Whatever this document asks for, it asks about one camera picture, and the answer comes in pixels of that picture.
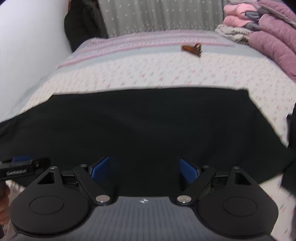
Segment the person's left hand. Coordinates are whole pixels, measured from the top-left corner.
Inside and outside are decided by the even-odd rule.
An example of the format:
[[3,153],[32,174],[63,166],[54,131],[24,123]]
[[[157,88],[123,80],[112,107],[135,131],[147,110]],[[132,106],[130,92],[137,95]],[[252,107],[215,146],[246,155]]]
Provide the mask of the person's left hand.
[[7,225],[10,221],[9,217],[9,187],[2,182],[1,183],[1,202],[0,202],[0,221],[1,225]]

